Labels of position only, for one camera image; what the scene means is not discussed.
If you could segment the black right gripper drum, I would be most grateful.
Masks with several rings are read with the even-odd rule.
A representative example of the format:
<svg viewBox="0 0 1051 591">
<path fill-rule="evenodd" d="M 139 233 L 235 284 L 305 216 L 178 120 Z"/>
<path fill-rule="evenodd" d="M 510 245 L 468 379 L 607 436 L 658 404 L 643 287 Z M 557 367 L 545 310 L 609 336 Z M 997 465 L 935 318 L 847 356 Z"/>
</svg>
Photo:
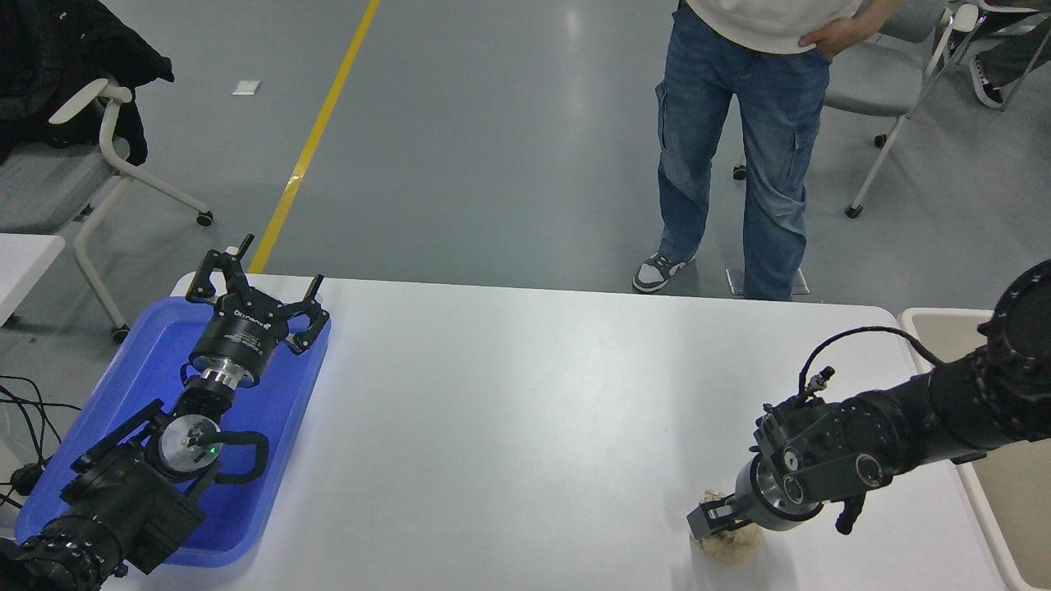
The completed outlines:
<svg viewBox="0 0 1051 591">
<path fill-rule="evenodd" d="M 729 501 L 729 505 L 731 505 L 731 530 L 748 525 L 755 525 L 761 529 L 772 528 L 767 523 L 769 512 L 761 494 L 761 486 L 759 486 L 758 473 L 762 466 L 762 461 L 748 461 L 740 468 L 735 483 L 733 483 L 731 501 Z"/>
</svg>

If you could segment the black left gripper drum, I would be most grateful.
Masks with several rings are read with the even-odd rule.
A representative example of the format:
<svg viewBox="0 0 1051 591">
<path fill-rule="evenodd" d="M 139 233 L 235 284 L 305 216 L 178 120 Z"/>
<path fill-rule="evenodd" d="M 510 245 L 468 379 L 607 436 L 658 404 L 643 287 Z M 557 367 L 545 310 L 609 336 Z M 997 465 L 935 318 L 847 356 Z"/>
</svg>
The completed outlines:
<svg viewBox="0 0 1051 591">
<path fill-rule="evenodd" d="M 281 307 L 280 300 L 262 291 L 220 295 L 189 363 L 199 373 L 222 363 L 236 365 L 240 385 L 257 385 L 279 341 L 288 337 L 287 319 L 279 315 Z"/>
</svg>

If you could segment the person's hand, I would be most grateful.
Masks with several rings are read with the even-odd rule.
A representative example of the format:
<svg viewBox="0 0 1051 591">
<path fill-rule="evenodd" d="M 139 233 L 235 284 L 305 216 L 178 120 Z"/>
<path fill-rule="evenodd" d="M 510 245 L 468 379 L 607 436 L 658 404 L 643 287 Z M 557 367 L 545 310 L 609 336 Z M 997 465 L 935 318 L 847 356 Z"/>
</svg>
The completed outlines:
<svg viewBox="0 0 1051 591">
<path fill-rule="evenodd" d="M 868 39 L 881 25 L 872 25 L 860 16 L 838 18 L 824 24 L 817 30 L 810 30 L 800 37 L 800 48 L 817 48 L 829 60 L 846 48 Z"/>
</svg>

